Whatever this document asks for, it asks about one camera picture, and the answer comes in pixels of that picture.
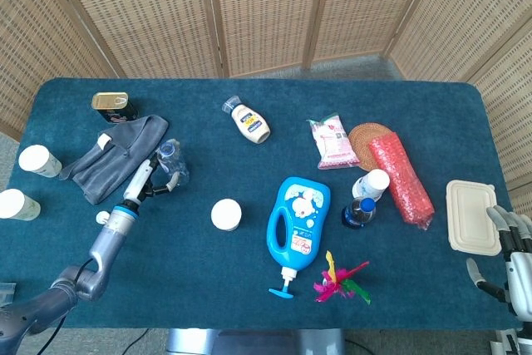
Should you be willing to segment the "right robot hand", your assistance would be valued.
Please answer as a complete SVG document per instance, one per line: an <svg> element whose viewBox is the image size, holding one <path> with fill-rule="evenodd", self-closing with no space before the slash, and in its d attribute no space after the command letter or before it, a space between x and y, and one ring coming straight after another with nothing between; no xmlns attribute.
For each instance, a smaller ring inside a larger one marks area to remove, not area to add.
<svg viewBox="0 0 532 355"><path fill-rule="evenodd" d="M501 303L522 322L518 335L531 338L531 218L509 212L499 205L486 209L496 230L505 261L506 285L500 288L488 282L472 258L466 267L473 284Z"/></svg>

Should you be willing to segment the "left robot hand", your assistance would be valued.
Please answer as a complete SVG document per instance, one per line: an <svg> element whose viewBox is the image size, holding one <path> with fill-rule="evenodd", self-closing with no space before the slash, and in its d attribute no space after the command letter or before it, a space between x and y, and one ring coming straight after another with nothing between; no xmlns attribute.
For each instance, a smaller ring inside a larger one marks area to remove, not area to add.
<svg viewBox="0 0 532 355"><path fill-rule="evenodd" d="M180 173L172 173L169 181L164 185L153 186L151 176L160 166L162 164L160 163L157 152L149 159L144 160L126 188L123 195L124 201L130 201L136 205L140 205L146 197L170 193L179 184Z"/></svg>

